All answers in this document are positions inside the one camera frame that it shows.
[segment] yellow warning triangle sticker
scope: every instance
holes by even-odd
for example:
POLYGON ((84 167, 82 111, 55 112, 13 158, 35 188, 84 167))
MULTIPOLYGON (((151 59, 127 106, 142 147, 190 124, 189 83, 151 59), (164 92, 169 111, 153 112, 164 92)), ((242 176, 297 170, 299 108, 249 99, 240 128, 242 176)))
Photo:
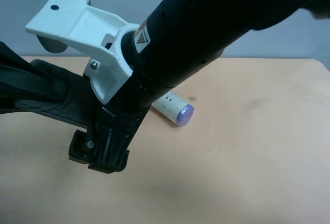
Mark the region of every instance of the yellow warning triangle sticker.
POLYGON ((140 34, 137 44, 145 43, 143 33, 140 34))

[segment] mounting hole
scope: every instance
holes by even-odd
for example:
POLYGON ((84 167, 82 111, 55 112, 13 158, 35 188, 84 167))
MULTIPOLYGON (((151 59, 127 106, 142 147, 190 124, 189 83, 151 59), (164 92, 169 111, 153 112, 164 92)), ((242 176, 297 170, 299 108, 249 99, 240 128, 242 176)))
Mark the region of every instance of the mounting hole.
POLYGON ((57 5, 51 5, 51 9, 52 9, 52 10, 59 10, 60 7, 58 7, 57 5))

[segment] light wood tabletop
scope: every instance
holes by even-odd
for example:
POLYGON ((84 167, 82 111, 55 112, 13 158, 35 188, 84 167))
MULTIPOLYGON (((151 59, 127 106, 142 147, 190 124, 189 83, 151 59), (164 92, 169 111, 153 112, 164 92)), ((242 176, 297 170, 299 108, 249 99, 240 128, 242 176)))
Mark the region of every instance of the light wood tabletop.
MULTIPOLYGON (((80 74, 88 60, 40 59, 80 74)), ((111 175, 68 160, 76 127, 1 115, 0 223, 330 223, 321 63, 219 59, 174 92, 194 105, 192 120, 179 128, 150 110, 127 168, 111 175)))

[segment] robotic arm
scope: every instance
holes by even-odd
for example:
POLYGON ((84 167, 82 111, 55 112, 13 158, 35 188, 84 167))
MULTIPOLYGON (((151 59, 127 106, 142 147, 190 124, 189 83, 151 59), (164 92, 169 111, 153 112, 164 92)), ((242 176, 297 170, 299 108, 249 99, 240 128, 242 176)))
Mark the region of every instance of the robotic arm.
POLYGON ((151 103, 236 39, 299 8, 330 14, 330 0, 163 0, 139 26, 91 3, 49 0, 26 25, 50 52, 71 46, 91 57, 83 77, 29 64, 0 45, 0 113, 31 111, 87 128, 74 134, 69 158, 104 173, 125 168, 151 103))

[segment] wine cork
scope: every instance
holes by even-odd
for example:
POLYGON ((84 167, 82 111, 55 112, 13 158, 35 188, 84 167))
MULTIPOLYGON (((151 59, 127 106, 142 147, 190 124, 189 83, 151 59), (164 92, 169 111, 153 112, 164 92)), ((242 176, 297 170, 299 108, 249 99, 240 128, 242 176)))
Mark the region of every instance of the wine cork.
POLYGON ((185 125, 194 113, 194 107, 173 92, 168 92, 152 106, 179 126, 185 125))

